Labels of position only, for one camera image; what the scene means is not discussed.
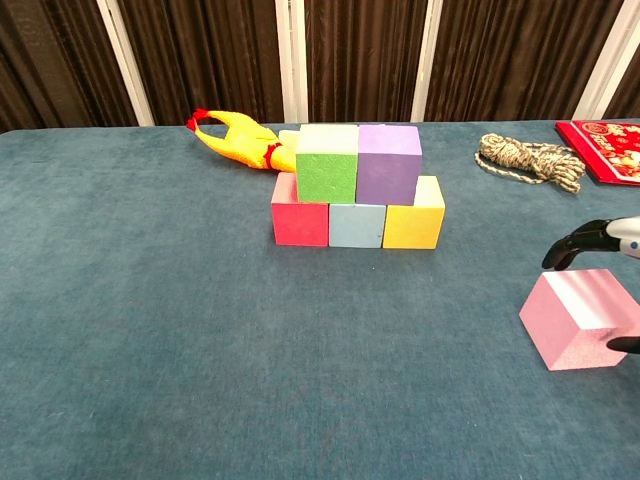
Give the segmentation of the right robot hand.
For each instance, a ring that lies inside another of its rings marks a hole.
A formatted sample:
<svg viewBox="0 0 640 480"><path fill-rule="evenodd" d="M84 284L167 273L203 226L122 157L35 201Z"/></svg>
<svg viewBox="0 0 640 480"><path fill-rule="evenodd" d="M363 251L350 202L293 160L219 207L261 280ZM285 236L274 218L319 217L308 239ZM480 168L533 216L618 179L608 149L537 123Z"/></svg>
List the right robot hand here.
<svg viewBox="0 0 640 480"><path fill-rule="evenodd" d="M552 370L616 366L639 352L639 303L606 269L568 267L581 253L639 256L639 219L592 220L556 241L546 253L541 279L553 325L545 351Z"/></svg>

